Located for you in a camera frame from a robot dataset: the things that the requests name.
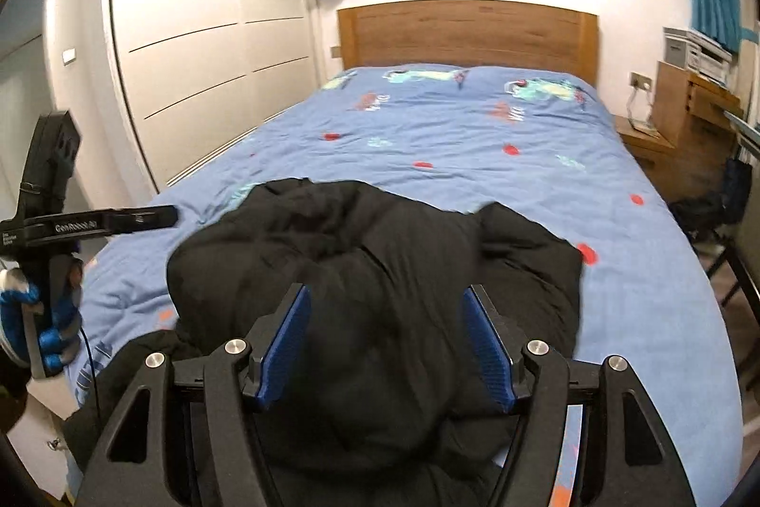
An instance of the black gripper frame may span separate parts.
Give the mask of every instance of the black gripper frame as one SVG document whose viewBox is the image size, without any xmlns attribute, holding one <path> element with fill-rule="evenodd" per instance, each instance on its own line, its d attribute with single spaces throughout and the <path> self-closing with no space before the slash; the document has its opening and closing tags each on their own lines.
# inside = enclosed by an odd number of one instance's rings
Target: black gripper frame
<svg viewBox="0 0 760 507">
<path fill-rule="evenodd" d="M 200 359 L 146 359 L 108 421 L 86 469 L 78 507 L 197 504 L 189 402 L 204 401 L 223 507 L 282 507 L 256 431 L 261 361 L 301 289 L 294 284 L 245 345 L 226 343 Z M 631 366 L 531 352 L 519 327 L 471 287 L 512 367 L 518 428 L 487 507 L 548 507 L 560 462 L 568 405 L 584 407 L 571 507 L 694 507 L 681 460 Z M 143 437 L 139 449 L 135 434 Z"/>
</svg>

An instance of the light switch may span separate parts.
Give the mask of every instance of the light switch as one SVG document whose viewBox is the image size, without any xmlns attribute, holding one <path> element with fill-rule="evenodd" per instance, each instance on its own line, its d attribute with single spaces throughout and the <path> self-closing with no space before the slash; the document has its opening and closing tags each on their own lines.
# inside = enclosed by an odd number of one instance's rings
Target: light switch
<svg viewBox="0 0 760 507">
<path fill-rule="evenodd" d="M 63 51 L 63 64 L 68 65 L 71 63 L 71 61 L 76 60 L 77 58 L 77 49 L 76 48 L 70 48 L 68 50 Z"/>
</svg>

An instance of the black jacket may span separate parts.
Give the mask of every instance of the black jacket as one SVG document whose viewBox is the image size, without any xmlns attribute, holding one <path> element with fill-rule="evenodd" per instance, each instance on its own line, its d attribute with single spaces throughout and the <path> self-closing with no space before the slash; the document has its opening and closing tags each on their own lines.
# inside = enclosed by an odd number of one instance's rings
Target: black jacket
<svg viewBox="0 0 760 507">
<path fill-rule="evenodd" d="M 571 245 L 498 204 L 464 215 L 360 182 L 267 183 L 177 248 L 167 273 L 185 335 L 126 346 L 100 375 L 101 400 L 113 406 L 151 346 L 209 354 L 302 282 L 313 296 L 305 352 L 257 418 L 284 505 L 474 507 L 514 420 L 480 379 L 462 293 L 483 284 L 529 338 L 569 356 L 580 269 Z M 92 399 L 66 426 L 81 464 Z"/>
</svg>

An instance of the white wardrobe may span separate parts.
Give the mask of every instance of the white wardrobe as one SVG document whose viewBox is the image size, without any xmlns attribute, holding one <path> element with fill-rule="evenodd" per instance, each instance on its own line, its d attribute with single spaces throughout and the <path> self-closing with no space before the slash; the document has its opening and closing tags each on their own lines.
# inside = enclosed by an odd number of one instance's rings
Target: white wardrobe
<svg viewBox="0 0 760 507">
<path fill-rule="evenodd" d="M 124 100 L 159 189 L 316 87 L 305 0 L 111 0 Z"/>
</svg>

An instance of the hand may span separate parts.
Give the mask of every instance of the hand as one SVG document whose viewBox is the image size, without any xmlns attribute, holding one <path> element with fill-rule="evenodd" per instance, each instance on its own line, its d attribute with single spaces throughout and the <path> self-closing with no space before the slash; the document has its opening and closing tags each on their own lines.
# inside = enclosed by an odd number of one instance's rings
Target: hand
<svg viewBox="0 0 760 507">
<path fill-rule="evenodd" d="M 49 376 L 60 374 L 79 350 L 81 281 L 82 263 L 74 260 L 66 289 L 52 309 L 52 327 L 38 334 L 39 351 Z M 10 360 L 21 367 L 29 367 L 21 306 L 37 302 L 39 289 L 27 282 L 20 269 L 0 270 L 0 345 Z"/>
</svg>

